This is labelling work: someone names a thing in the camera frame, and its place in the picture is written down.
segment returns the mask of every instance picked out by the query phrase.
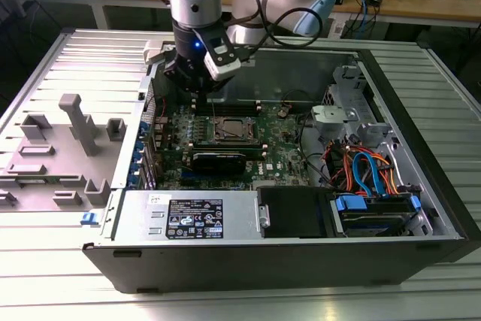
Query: gray bracket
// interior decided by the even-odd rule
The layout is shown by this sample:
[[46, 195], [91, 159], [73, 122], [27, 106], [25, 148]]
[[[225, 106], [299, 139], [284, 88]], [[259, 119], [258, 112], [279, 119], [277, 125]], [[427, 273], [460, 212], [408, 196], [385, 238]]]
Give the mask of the gray bracket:
[[95, 187], [95, 184], [93, 184], [92, 180], [89, 180], [83, 192], [85, 193], [85, 196], [89, 199], [92, 205], [105, 206], [110, 195], [110, 186], [107, 180], [103, 180], [100, 189], [97, 189], [97, 187]]
[[121, 142], [126, 136], [126, 124], [120, 118], [110, 118], [107, 122], [108, 138], [112, 142]]
[[52, 199], [58, 206], [80, 206], [82, 198], [77, 191], [55, 191]]
[[82, 98], [78, 94], [64, 94], [60, 98], [59, 107], [67, 113], [83, 151], [91, 157], [97, 154], [98, 148], [93, 140], [91, 127], [85, 121], [85, 116], [80, 109], [81, 102]]
[[42, 115], [28, 115], [20, 125], [23, 133], [32, 144], [41, 144], [45, 141], [42, 129], [51, 129], [47, 118]]
[[10, 192], [0, 192], [0, 206], [14, 206], [17, 203], [17, 199]]

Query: power supply label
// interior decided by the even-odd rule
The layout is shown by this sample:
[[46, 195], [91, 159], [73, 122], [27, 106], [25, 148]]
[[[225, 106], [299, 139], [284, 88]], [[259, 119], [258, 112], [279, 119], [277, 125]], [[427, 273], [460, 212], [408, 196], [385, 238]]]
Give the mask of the power supply label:
[[224, 237], [222, 199], [171, 199], [167, 238], [188, 240]]

